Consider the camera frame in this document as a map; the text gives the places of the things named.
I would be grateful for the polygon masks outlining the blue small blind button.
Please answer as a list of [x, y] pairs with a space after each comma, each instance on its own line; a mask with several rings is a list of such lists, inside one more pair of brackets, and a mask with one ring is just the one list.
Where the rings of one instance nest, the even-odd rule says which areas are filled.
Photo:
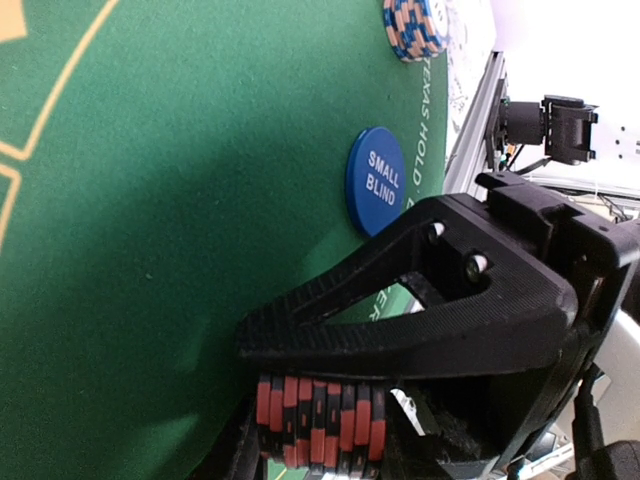
[[373, 237], [404, 210], [406, 167], [393, 133], [382, 126], [363, 130], [347, 162], [345, 196], [355, 228]]

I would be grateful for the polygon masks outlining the floral white tablecloth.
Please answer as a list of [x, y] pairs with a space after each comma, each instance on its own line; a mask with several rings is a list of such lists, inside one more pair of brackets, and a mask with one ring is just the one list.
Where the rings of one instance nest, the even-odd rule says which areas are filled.
[[461, 133], [496, 41], [489, 0], [446, 1], [450, 41], [447, 47], [448, 120], [446, 156]]

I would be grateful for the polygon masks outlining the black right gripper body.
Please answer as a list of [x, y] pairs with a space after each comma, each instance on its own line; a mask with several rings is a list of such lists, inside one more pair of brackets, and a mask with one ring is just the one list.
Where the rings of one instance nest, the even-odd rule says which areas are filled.
[[505, 235], [519, 251], [562, 276], [578, 301], [571, 326], [560, 334], [537, 324], [520, 340], [491, 335], [464, 358], [502, 360], [510, 353], [542, 356], [560, 344], [553, 363], [520, 373], [469, 376], [424, 383], [419, 391], [434, 421], [430, 455], [443, 475], [460, 477], [468, 463], [493, 459], [518, 477], [517, 462], [530, 452], [562, 408], [572, 406], [578, 479], [631, 479], [635, 444], [606, 443], [591, 396], [599, 377], [596, 354], [614, 313], [635, 310], [635, 224], [612, 223], [553, 191], [506, 175], [482, 175], [485, 201], [461, 205], [474, 222]]

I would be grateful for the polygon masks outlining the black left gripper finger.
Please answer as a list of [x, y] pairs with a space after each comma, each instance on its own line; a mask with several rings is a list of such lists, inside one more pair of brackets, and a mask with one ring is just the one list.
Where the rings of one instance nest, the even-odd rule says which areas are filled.
[[200, 479], [259, 479], [255, 400], [243, 399], [199, 466]]

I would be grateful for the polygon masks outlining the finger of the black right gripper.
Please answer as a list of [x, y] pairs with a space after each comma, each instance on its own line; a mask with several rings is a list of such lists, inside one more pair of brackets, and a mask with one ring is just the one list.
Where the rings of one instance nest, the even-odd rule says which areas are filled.
[[463, 196], [420, 201], [338, 265], [249, 313], [239, 356], [340, 378], [483, 376], [553, 363], [557, 340], [539, 359], [464, 358], [491, 335], [520, 340], [537, 324], [560, 334], [578, 301], [560, 275], [477, 225]]

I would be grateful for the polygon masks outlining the round green poker mat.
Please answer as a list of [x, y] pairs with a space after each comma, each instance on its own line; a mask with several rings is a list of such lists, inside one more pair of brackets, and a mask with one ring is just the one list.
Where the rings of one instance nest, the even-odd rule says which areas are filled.
[[253, 374], [251, 309], [362, 243], [351, 146], [440, 191], [447, 59], [378, 1], [1, 5], [1, 475], [184, 479]]

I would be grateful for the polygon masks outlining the blue poker chip stack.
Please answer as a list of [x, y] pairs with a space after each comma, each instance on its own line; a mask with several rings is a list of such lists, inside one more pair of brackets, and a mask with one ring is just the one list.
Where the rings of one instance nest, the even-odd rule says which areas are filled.
[[394, 54], [405, 63], [435, 58], [450, 41], [445, 1], [384, 0], [383, 24]]

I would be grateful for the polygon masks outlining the red black poker chip stack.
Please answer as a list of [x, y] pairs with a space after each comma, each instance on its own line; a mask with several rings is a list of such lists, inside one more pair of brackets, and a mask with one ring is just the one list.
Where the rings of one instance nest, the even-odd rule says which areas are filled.
[[309, 474], [376, 479], [387, 431], [387, 389], [263, 373], [255, 419], [260, 455]]

